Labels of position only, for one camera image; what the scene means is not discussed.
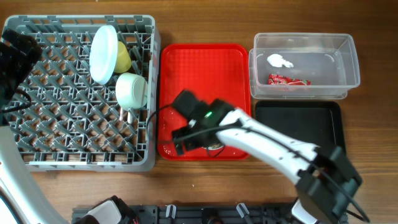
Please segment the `light blue food bowl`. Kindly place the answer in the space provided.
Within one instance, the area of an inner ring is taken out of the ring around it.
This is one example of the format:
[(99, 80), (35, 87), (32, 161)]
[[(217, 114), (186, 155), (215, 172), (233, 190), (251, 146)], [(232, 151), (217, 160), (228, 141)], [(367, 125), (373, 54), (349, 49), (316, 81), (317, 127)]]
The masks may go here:
[(224, 147), (224, 145), (222, 143), (217, 143), (217, 144), (213, 144), (213, 145), (204, 147), (204, 149), (214, 151), (214, 150), (222, 149), (223, 147)]

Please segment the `white plastic spoon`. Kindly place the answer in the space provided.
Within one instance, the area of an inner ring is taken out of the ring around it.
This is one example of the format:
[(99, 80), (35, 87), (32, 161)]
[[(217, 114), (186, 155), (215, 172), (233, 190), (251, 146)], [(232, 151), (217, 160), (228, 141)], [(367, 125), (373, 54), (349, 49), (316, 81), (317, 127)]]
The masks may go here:
[(127, 122), (132, 124), (132, 114), (130, 112), (127, 113)]

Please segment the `pink plastic fork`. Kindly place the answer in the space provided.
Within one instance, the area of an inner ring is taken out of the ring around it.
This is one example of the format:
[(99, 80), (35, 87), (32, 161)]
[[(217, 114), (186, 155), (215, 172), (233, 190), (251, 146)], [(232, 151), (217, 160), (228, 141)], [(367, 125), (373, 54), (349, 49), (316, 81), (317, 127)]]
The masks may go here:
[(120, 107), (120, 111), (119, 111), (119, 120), (123, 121), (123, 115), (124, 115), (124, 110)]

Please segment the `light blue plate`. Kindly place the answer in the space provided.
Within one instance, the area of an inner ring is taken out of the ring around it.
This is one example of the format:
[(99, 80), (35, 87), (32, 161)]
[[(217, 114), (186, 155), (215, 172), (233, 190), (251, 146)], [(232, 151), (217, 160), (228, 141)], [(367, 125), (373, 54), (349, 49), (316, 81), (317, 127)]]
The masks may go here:
[(111, 78), (118, 56), (116, 29), (111, 25), (100, 27), (92, 41), (89, 66), (92, 79), (105, 85)]

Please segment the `yellow plastic cup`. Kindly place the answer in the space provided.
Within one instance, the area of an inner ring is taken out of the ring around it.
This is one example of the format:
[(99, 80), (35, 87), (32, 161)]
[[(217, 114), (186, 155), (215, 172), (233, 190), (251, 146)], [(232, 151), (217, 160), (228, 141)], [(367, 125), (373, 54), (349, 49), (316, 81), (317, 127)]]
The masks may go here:
[(114, 72), (124, 73), (127, 72), (132, 65), (132, 60), (127, 51), (127, 47), (120, 41), (118, 41), (118, 52), (116, 58), (116, 65)]

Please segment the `red candy wrapper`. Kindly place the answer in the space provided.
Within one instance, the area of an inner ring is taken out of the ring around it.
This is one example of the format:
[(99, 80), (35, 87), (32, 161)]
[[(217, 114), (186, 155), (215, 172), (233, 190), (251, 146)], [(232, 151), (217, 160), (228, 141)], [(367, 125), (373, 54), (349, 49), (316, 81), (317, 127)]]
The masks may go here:
[(268, 85), (311, 85), (309, 80), (286, 77), (283, 75), (270, 73), (267, 81)]

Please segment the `white napkin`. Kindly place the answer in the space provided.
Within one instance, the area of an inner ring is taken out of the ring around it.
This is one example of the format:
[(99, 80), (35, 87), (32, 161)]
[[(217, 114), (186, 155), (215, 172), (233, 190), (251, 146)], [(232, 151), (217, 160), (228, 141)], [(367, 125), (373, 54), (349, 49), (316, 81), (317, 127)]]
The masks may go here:
[(293, 68), (294, 65), (292, 62), (285, 60), (283, 56), (279, 54), (272, 54), (267, 57), (267, 61), (269, 64), (273, 67), (281, 68), (281, 67), (286, 67), (286, 68)]

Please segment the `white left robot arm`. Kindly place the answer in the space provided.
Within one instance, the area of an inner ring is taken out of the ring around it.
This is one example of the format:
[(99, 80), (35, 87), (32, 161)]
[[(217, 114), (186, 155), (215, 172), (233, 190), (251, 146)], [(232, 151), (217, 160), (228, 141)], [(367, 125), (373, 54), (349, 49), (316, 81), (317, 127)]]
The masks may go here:
[(42, 49), (32, 37), (6, 29), (1, 35), (1, 186), (24, 223), (66, 223), (46, 199), (26, 168), (5, 115), (31, 106), (30, 95), (20, 90)]

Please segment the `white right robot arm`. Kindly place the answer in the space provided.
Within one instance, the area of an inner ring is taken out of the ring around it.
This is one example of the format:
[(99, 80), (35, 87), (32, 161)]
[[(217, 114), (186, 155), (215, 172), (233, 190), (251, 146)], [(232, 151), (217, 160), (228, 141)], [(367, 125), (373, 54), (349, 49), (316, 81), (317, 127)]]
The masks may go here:
[(188, 123), (172, 134), (179, 154), (215, 144), (235, 147), (291, 181), (298, 194), (291, 214), (301, 223), (338, 223), (350, 205), (357, 209), (358, 219), (369, 221), (354, 199), (363, 180), (341, 147), (299, 141), (221, 99), (208, 104), (188, 90), (181, 91), (171, 106)]

